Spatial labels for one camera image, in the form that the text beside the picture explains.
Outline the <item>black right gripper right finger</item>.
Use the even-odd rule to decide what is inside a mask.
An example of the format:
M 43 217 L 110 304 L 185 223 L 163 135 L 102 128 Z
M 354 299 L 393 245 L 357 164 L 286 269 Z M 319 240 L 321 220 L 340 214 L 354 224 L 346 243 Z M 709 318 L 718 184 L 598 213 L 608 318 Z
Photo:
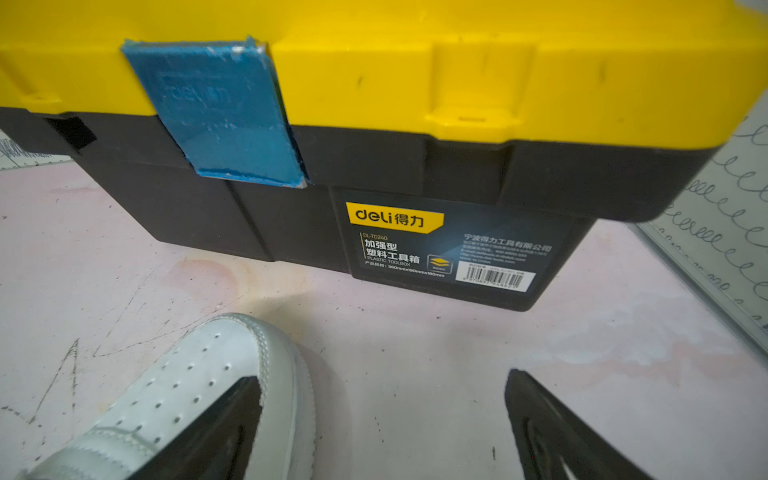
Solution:
M 509 372 L 504 400 L 525 478 L 649 477 L 528 372 Z

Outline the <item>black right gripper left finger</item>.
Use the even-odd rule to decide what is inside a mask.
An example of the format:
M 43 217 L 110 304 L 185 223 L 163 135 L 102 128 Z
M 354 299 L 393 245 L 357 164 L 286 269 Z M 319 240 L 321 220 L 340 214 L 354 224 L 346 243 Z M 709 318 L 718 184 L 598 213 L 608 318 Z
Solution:
M 243 479 L 262 413 L 255 376 L 239 379 L 131 477 Z

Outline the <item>white sneaker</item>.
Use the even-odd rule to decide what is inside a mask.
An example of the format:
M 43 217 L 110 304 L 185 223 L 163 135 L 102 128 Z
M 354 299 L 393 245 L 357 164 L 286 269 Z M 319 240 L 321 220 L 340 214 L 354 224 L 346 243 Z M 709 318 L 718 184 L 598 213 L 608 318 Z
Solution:
M 243 479 L 308 479 L 315 402 L 306 362 L 278 328 L 243 314 L 214 317 L 152 364 L 84 433 L 25 479 L 133 479 L 243 377 L 260 384 L 262 413 Z

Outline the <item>pink floral table mat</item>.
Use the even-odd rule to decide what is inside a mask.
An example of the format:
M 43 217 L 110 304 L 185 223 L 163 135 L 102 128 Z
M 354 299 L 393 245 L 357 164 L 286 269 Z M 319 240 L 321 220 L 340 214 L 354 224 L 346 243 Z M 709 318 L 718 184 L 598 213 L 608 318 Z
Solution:
M 594 226 L 517 313 L 153 239 L 79 166 L 1 175 L 1 475 L 88 429 L 207 318 L 299 344 L 318 479 L 521 476 L 503 402 L 531 373 L 658 479 L 763 479 L 767 371 L 627 226 Z

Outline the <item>yellow black plastic toolbox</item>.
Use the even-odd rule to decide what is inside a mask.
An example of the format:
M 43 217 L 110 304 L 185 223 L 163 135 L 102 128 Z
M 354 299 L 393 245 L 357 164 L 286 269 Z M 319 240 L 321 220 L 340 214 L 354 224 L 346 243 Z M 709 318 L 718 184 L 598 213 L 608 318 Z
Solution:
M 155 239 L 515 311 L 767 87 L 734 1 L 5 1 L 1 129 Z

